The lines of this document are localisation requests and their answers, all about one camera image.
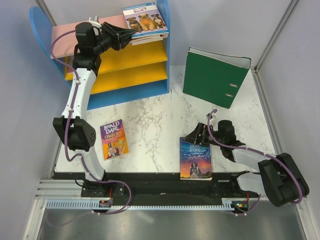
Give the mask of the red 13-Storey Treehouse book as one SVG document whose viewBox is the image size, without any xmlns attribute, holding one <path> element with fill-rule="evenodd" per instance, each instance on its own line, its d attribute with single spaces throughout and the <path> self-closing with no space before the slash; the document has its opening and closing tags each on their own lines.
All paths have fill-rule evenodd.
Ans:
<svg viewBox="0 0 320 240">
<path fill-rule="evenodd" d="M 137 46 L 137 45 L 141 45 L 141 44 L 147 44 L 147 43 L 162 41 L 163 39 L 164 39 L 163 36 L 159 36 L 159 37 L 152 37 L 152 38 L 135 39 L 135 40 L 132 40 L 130 43 L 133 46 Z"/>
</svg>

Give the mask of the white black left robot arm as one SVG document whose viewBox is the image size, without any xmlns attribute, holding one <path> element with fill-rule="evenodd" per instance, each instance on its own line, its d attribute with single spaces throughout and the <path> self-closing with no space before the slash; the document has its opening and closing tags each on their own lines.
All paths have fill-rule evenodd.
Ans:
<svg viewBox="0 0 320 240">
<path fill-rule="evenodd" d="M 87 122 L 89 98 L 102 63 L 101 55 L 109 49 L 124 49 L 135 31 L 107 22 L 85 21 L 77 24 L 72 33 L 77 40 L 73 61 L 64 64 L 73 72 L 71 89 L 61 117 L 53 119 L 53 127 L 64 145 L 67 161 L 79 159 L 85 178 L 95 181 L 92 191 L 104 197 L 110 185 L 95 150 L 96 130 Z"/>
</svg>

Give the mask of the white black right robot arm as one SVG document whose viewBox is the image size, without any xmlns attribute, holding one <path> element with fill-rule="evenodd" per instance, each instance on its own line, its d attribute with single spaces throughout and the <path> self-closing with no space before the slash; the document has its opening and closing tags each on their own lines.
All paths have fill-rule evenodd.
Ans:
<svg viewBox="0 0 320 240">
<path fill-rule="evenodd" d="M 209 147 L 218 146 L 222 155 L 233 163 L 246 165 L 254 170 L 242 171 L 232 176 L 229 191 L 235 197 L 246 191 L 264 195 L 276 207 L 288 203 L 298 204 L 310 193 L 310 188 L 288 153 L 273 155 L 260 153 L 239 141 L 230 120 L 213 126 L 198 123 L 196 128 L 183 138 L 184 141 Z"/>
</svg>

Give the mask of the dogs Bark picture book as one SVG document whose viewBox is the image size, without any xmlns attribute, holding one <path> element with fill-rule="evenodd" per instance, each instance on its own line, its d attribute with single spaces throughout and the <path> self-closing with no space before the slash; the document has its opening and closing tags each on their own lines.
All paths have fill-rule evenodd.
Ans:
<svg viewBox="0 0 320 240">
<path fill-rule="evenodd" d="M 169 33 L 167 25 L 154 2 L 123 7 L 122 12 L 128 28 L 135 31 L 132 36 L 134 39 Z"/>
</svg>

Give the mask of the Jane Eyre blue book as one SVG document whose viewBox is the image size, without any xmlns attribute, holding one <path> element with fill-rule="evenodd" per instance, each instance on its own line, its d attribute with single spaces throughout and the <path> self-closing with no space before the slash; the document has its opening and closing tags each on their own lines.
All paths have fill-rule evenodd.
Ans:
<svg viewBox="0 0 320 240">
<path fill-rule="evenodd" d="M 179 139 L 179 160 L 181 180 L 212 180 L 212 154 L 209 146 L 186 142 Z"/>
</svg>

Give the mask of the Roald Dahl Charlie book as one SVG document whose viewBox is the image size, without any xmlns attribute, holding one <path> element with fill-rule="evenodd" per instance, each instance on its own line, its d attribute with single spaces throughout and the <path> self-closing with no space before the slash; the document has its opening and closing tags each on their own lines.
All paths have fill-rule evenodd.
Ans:
<svg viewBox="0 0 320 240">
<path fill-rule="evenodd" d="M 119 119 L 100 127 L 103 159 L 109 160 L 129 153 L 128 141 L 123 124 Z"/>
</svg>

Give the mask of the Othello orange book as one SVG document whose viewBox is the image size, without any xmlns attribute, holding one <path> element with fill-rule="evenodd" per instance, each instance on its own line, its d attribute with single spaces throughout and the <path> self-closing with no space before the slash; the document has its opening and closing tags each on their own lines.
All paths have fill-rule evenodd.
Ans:
<svg viewBox="0 0 320 240">
<path fill-rule="evenodd" d="M 137 41 L 142 41 L 142 40 L 149 40 L 149 39 L 156 39 L 156 38 L 167 38 L 168 35 L 169 35 L 168 33 L 146 35 L 146 36 L 142 36 L 142 37 L 138 37 L 138 38 L 132 38 L 130 42 L 132 43 L 132 42 L 137 42 Z"/>
</svg>

